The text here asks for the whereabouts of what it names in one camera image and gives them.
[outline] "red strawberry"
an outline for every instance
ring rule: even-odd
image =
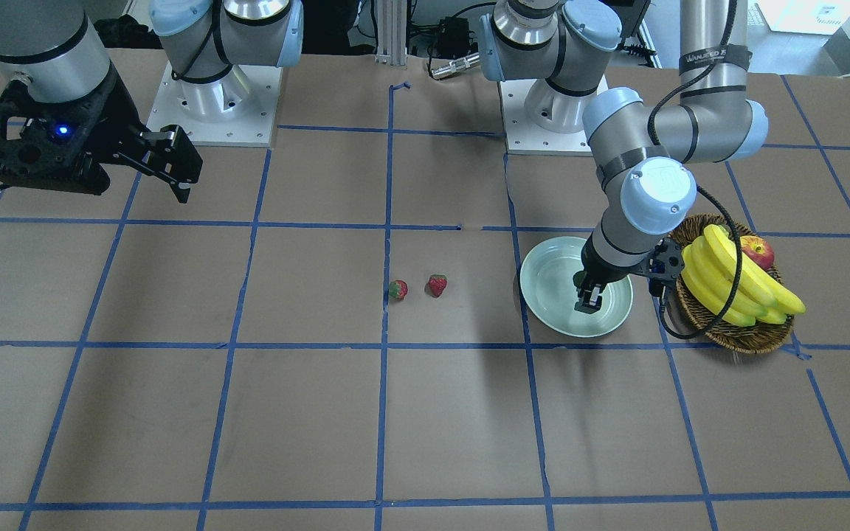
[[[448,287],[448,277],[445,275],[432,275],[428,278],[428,289],[432,290],[432,295],[435,298],[441,296],[441,292]]]
[[[409,293],[409,285],[402,281],[389,282],[389,296],[395,300],[405,299]]]

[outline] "light green plate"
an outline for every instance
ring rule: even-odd
[[[621,326],[632,310],[632,281],[612,282],[603,293],[596,313],[582,313],[576,306],[573,275],[583,268],[586,238],[559,236],[534,246],[520,266],[523,299],[541,322],[567,336],[604,336]]]

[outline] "red apple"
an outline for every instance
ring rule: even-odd
[[[763,270],[767,270],[773,265],[775,253],[773,253],[773,247],[765,239],[759,236],[741,236],[739,244],[741,244],[743,253]]]

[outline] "blue joint cap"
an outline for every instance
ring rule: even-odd
[[[149,18],[159,37],[169,37],[185,30],[205,16],[213,0],[153,0]]]
[[[280,45],[280,56],[277,56],[277,66],[294,66],[300,62],[300,51],[303,50],[304,40],[304,6],[300,0],[292,0],[291,14],[287,19],[284,44]]]
[[[643,101],[640,95],[628,87],[610,88],[593,97],[583,110],[583,130],[586,131],[587,140],[592,138],[599,125],[603,125],[612,114],[616,114],[625,105],[640,101]]]
[[[601,51],[615,51],[621,42],[618,14],[599,0],[569,0],[563,4],[563,19],[581,40]]]
[[[490,81],[503,81],[503,67],[500,66],[500,53],[497,40],[491,29],[490,15],[482,15],[478,26],[478,48],[481,52],[481,71]]]
[[[763,105],[752,100],[746,100],[750,104],[753,111],[753,121],[750,124],[750,130],[746,133],[746,138],[743,143],[734,151],[733,155],[729,155],[728,161],[736,159],[745,159],[749,155],[753,155],[759,148],[763,147],[763,142],[766,142],[766,135],[770,132],[770,119],[766,115],[766,110]]]
[[[668,157],[638,162],[621,184],[621,211],[632,226],[647,235],[674,231],[695,198],[694,174]]]

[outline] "fruit basket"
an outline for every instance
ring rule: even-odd
[[[694,242],[704,232],[705,226],[716,223],[726,224],[726,219],[721,215],[715,214],[694,214],[689,215],[681,222],[681,225],[671,232],[671,239],[678,242],[681,246],[687,246]],[[754,235],[748,226],[742,223],[736,223],[736,231],[740,235]],[[782,283],[782,276],[775,265],[767,271],[776,282]],[[684,285],[681,278],[677,279],[677,289],[675,296],[684,315],[695,326],[695,330],[699,330],[706,326],[707,323],[714,319],[714,315],[708,309],[701,305],[694,295],[688,290],[688,286]],[[765,354],[771,353],[773,350],[782,346],[783,341],[792,332],[793,317],[789,316],[783,324],[768,324],[764,322],[756,322],[753,326],[739,327],[727,322],[720,322],[706,333],[708,339],[726,349],[735,350],[738,353],[746,354]]]

